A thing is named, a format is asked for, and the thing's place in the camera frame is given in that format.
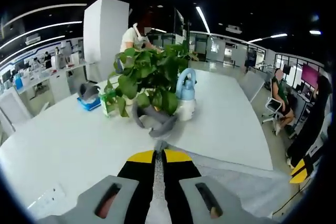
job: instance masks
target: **white shirt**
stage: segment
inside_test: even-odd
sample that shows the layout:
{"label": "white shirt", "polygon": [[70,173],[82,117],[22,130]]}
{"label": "white shirt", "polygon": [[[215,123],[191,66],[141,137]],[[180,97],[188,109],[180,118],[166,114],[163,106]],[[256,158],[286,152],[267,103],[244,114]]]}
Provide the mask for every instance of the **white shirt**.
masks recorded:
{"label": "white shirt", "polygon": [[144,43],[149,42],[148,37],[143,36],[143,40],[139,41],[137,32],[133,27],[129,28],[124,35],[122,36],[120,52],[124,52],[126,50],[126,42],[134,43],[134,48],[140,50]]}

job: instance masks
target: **power outlet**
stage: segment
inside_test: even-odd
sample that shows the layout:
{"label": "power outlet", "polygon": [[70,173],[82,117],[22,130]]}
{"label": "power outlet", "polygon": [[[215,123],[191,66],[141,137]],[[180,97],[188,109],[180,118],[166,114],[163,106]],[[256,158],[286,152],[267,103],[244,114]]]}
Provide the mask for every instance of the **power outlet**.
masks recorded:
{"label": "power outlet", "polygon": [[65,193],[59,184],[45,191],[27,208],[36,219],[43,218],[51,214],[61,199],[65,198]]}

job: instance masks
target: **green top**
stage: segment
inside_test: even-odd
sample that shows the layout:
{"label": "green top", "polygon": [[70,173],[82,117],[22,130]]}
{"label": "green top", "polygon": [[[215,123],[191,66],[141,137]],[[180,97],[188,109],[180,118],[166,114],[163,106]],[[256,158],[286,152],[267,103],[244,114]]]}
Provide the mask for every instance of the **green top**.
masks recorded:
{"label": "green top", "polygon": [[278,86],[278,89],[279,89],[279,91],[278,91],[278,95],[281,97],[281,99],[283,99],[283,101],[284,101],[286,104],[288,104],[287,97],[286,97],[285,92],[284,92],[285,89],[284,89],[284,87],[283,87],[283,85],[282,85],[282,82],[279,83],[279,81],[277,80],[276,77],[274,77],[274,78],[272,79],[272,84],[273,84],[273,82],[275,82],[275,83],[277,84],[277,86]]}

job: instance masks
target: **black ceiling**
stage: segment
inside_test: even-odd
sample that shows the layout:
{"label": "black ceiling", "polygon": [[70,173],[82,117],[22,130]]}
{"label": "black ceiling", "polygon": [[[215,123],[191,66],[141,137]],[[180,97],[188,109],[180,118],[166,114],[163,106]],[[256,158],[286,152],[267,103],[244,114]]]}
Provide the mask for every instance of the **black ceiling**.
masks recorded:
{"label": "black ceiling", "polygon": [[[1,0],[0,15],[7,20],[22,13],[44,6],[66,3],[87,3],[95,0]],[[191,30],[206,31],[195,10],[200,6],[208,22],[210,31],[216,34],[232,36],[244,40],[265,38],[274,34],[287,33],[287,37],[265,39],[255,44],[270,48],[277,52],[300,55],[323,62],[325,29],[322,27],[324,2],[322,0],[122,0],[129,2],[131,7],[148,8],[159,16],[155,26],[170,31],[167,27],[167,16],[172,15],[170,9],[176,7],[185,19],[191,21]],[[83,20],[85,7],[64,7],[31,14],[24,18],[25,30],[29,31],[41,26],[59,22]],[[227,25],[239,26],[243,31],[240,35],[225,30]],[[321,36],[313,36],[309,30],[322,31]]]}

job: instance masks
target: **pink monitor screen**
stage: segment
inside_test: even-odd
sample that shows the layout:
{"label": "pink monitor screen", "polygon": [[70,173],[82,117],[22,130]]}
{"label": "pink monitor screen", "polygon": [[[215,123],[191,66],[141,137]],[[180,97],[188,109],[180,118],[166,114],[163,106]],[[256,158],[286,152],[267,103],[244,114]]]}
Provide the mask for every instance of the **pink monitor screen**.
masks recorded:
{"label": "pink monitor screen", "polygon": [[319,72],[312,67],[309,67],[307,64],[304,64],[302,67],[302,75],[301,80],[306,83],[312,85],[316,88],[317,78],[319,76]]}

